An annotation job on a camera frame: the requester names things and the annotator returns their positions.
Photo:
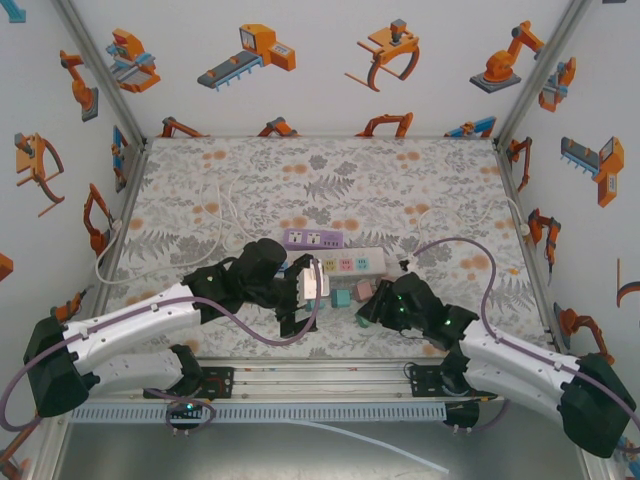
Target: white power strip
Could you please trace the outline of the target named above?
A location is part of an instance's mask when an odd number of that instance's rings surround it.
[[[366,277],[387,273],[382,247],[287,252],[283,270],[306,253],[322,260],[324,273],[329,277]]]

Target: patterned fabric surface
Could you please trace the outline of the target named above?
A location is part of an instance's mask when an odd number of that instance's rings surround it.
[[[544,345],[529,276],[504,200],[504,190],[491,143],[451,139],[319,139],[319,138],[198,138],[157,139],[144,178],[116,272],[117,279],[146,270],[197,260],[218,238],[214,215],[232,221],[231,199],[240,222],[253,237],[281,241],[284,228],[339,229],[346,246],[382,246],[390,273],[400,274],[399,259],[418,245],[416,223],[433,207],[457,211],[467,227],[443,211],[423,219],[425,241],[452,235],[476,239],[491,250],[498,274],[488,307],[490,321],[509,333]],[[199,198],[201,185],[202,202]],[[223,226],[222,239],[207,261],[214,264],[244,244],[238,230]],[[489,280],[488,259],[469,244],[449,243],[424,253],[418,274],[444,302],[479,311]],[[163,270],[112,287],[107,311],[121,308],[181,280],[197,266]],[[332,287],[350,288],[356,279],[335,279]],[[342,357],[406,358],[442,356],[421,339],[403,338],[372,325],[361,328],[354,319],[359,304],[320,311],[318,332],[287,347],[269,347],[221,318],[198,328],[179,331],[140,345],[152,351],[186,343],[199,356],[216,357]],[[278,338],[271,311],[244,306],[238,313],[251,328]],[[416,331],[405,332],[418,337]]]

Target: power strip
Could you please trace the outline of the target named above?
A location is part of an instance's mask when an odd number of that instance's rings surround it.
[[[308,230],[306,228],[287,228],[284,231],[282,245],[287,250],[323,250],[344,248],[342,232],[337,230]]]
[[[287,252],[286,264],[291,265],[307,253],[322,260],[324,273],[329,277],[364,277],[387,273],[382,247]]]

